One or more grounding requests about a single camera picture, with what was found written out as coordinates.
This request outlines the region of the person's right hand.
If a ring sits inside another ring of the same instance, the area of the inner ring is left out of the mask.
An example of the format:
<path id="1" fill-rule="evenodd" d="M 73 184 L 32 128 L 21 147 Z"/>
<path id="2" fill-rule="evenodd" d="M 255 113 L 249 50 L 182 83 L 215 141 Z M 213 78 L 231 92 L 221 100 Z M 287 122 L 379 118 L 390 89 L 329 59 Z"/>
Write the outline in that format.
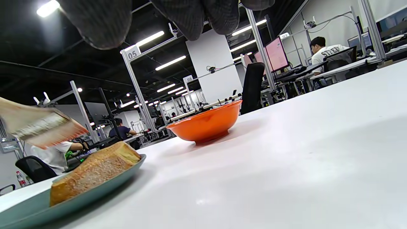
<path id="1" fill-rule="evenodd" d="M 59 0 L 61 10 L 89 45 L 99 50 L 119 47 L 132 22 L 130 0 Z M 220 35 L 234 32 L 239 24 L 239 7 L 265 10 L 273 0 L 153 0 L 152 5 L 189 41 L 199 39 L 208 20 Z"/>

